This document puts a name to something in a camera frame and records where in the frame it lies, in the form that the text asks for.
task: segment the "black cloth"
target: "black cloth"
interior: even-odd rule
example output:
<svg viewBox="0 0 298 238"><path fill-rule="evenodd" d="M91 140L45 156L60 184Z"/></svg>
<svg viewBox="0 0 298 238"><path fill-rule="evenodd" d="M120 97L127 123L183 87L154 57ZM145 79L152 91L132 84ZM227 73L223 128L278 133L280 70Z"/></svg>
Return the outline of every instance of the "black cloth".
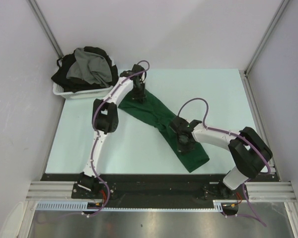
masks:
<svg viewBox="0 0 298 238"><path fill-rule="evenodd" d="M84 47L84 51L98 54L103 56L110 68L111 74L112 74L112 81L109 82L109 85L116 85L118 81L118 69L116 66L112 66L112 61L110 57L107 55L107 53L98 47L91 47L86 46ZM67 79L66 75L70 69L70 67L73 65L73 63L76 62L74 52L70 55L66 55L61 59L57 60L57 65L59 66L59 70L52 76L52 80L59 84L63 89L64 92L77 92L77 91L85 91L85 90L92 90L92 89L101 89L104 88L99 84L93 83L89 84L86 81L80 79L80 78L71 78Z"/></svg>

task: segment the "light green table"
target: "light green table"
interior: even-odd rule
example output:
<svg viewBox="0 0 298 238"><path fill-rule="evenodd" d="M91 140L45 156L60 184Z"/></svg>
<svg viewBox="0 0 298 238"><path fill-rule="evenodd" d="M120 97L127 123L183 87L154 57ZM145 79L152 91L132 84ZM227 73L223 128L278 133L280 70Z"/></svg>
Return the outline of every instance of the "light green table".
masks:
<svg viewBox="0 0 298 238"><path fill-rule="evenodd" d="M187 100L205 98L210 104L207 124L224 129L255 128L237 69L151 69L147 89L177 114ZM46 173L81 173L93 140L94 98L66 100ZM191 102L181 116L200 119L202 102ZM106 141L101 172L107 174L187 174L188 172L158 131L118 111L119 125ZM223 174L234 167L230 153L203 144L210 161L193 174Z"/></svg>

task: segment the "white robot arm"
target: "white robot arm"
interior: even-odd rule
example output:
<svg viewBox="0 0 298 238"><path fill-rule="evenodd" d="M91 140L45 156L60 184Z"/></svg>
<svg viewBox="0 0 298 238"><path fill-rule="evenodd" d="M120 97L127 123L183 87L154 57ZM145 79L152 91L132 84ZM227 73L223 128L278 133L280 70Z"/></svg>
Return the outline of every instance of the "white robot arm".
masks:
<svg viewBox="0 0 298 238"><path fill-rule="evenodd" d="M145 98L145 77L146 70L135 64L131 71L125 71L121 74L116 86L103 100L96 99L94 101L92 125L95 133L91 150L92 156L86 162L78 186L89 191L94 190L94 179L96 179L94 175L99 173L98 165L101 150L106 138L118 126L117 107L130 91L135 100L140 103L143 102ZM192 150L195 143L208 143L231 152L236 166L221 182L224 189L223 193L229 193L248 179L255 178L265 166L263 158L266 161L272 158L271 150L250 127L246 127L240 132L222 133L208 129L201 121L193 120L189 123L179 116L176 116L169 126L177 134L177 145L180 152L185 153ZM245 147L247 144L241 140L242 137L253 145L253 149Z"/></svg>

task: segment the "gray cloth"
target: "gray cloth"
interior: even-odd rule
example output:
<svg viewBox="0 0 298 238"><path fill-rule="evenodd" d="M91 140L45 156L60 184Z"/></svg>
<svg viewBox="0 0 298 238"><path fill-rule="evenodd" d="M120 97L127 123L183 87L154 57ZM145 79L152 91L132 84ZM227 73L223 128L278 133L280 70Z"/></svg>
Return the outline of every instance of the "gray cloth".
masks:
<svg viewBox="0 0 298 238"><path fill-rule="evenodd" d="M112 81L109 65L103 56L85 52L84 48L75 50L76 62L70 67L66 78L80 78L89 84L100 84L109 87Z"/></svg>

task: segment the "laundry basket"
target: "laundry basket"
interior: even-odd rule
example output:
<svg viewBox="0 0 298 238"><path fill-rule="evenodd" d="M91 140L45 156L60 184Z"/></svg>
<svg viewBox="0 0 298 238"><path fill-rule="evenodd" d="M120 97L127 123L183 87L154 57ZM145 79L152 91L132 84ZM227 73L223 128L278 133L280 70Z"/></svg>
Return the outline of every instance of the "laundry basket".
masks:
<svg viewBox="0 0 298 238"><path fill-rule="evenodd" d="M112 66L115 65L113 58L111 58ZM55 95L60 95L65 99L80 99L80 98L95 98L95 97L104 97L106 96L113 86L109 88L101 88L101 89L92 89L78 92L64 92L64 88L58 85L57 83L53 83L53 93Z"/></svg>

